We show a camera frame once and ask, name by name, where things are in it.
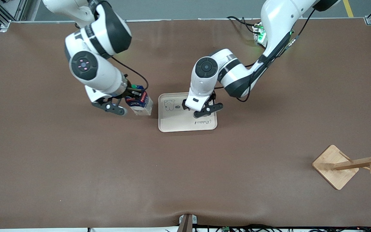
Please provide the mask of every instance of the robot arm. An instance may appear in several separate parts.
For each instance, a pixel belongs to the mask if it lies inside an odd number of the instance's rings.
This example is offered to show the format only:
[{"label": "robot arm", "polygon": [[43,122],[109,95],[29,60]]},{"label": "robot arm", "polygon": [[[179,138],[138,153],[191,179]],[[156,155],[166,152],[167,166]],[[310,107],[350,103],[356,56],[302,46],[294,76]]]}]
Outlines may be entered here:
[{"label": "robot arm", "polygon": [[[75,19],[81,28],[66,37],[65,54],[72,75],[85,85],[92,105],[125,115],[127,110],[119,106],[121,99],[139,99],[144,91],[132,88],[127,75],[107,59],[130,46],[132,35],[128,25],[107,1],[44,0],[44,4],[54,13]],[[119,100],[118,104],[112,103],[113,98]]]},{"label": "robot arm", "polygon": [[[293,25],[306,12],[316,0],[267,0],[262,6],[262,26],[267,32],[267,45],[265,51],[254,63],[252,68],[246,69],[237,57],[228,49],[223,49],[209,55],[216,68],[214,77],[221,83],[231,97],[244,97],[254,87],[256,82],[286,49],[290,42],[290,35]],[[323,11],[334,5],[337,0],[320,0],[315,9]],[[185,105],[192,110],[202,111],[208,99],[207,93],[214,91],[215,82],[207,81],[208,74],[200,72],[199,63],[207,57],[197,61],[191,75],[189,95]]]},{"label": "robot arm", "polygon": [[87,0],[43,0],[43,3],[49,11],[67,16],[80,28],[94,22],[94,15],[87,6]]}]

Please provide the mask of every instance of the printed logo on tray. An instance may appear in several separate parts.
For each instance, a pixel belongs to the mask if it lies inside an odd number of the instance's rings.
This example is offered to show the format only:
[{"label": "printed logo on tray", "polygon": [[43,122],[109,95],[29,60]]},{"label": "printed logo on tray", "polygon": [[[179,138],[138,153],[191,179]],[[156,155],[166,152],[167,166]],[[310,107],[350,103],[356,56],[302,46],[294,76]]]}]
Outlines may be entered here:
[{"label": "printed logo on tray", "polygon": [[202,125],[202,124],[210,124],[210,123],[211,123],[211,119],[203,120],[203,121],[195,121],[194,125]]}]

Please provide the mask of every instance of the brown cloth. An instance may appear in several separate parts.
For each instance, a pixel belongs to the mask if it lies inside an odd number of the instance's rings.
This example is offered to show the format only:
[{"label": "brown cloth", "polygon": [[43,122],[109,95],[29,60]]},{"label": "brown cloth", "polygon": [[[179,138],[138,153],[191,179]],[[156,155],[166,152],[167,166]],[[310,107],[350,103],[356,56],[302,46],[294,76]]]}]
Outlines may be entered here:
[{"label": "brown cloth", "polygon": [[[147,77],[157,102],[187,92],[195,62],[216,49],[256,61],[263,49],[234,22],[130,23],[131,47],[116,57]],[[338,191],[311,166],[330,144],[371,155],[363,19],[310,20],[249,101],[217,91],[215,130],[177,133],[158,130],[157,106],[150,117],[91,106],[63,52],[75,30],[11,24],[0,34],[0,228],[172,226],[183,213],[211,225],[371,226],[369,171]]]}]

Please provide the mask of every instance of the wooden base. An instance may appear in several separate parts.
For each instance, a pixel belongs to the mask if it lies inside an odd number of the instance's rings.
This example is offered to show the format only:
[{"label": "wooden base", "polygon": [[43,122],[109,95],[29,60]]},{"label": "wooden base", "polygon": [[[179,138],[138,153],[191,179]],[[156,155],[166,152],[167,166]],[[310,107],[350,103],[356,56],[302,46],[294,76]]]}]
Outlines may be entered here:
[{"label": "wooden base", "polygon": [[359,171],[359,168],[340,171],[332,170],[333,164],[345,161],[347,159],[340,154],[340,150],[336,146],[330,145],[317,157],[312,166],[333,188],[340,190]]}]

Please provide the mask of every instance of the floor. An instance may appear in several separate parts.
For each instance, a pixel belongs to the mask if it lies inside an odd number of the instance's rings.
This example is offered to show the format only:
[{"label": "floor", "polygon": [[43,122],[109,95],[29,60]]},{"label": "floor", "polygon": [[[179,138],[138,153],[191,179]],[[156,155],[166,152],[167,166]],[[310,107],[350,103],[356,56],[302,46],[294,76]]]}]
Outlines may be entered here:
[{"label": "floor", "polygon": [[[265,0],[119,0],[109,3],[126,20],[153,19],[212,19],[230,15],[259,18]],[[305,12],[307,17],[311,10]],[[325,12],[315,12],[312,18],[364,17],[371,12],[371,0],[343,0]],[[66,16],[50,12],[41,0],[28,0],[22,20],[58,22],[68,21]]]}]

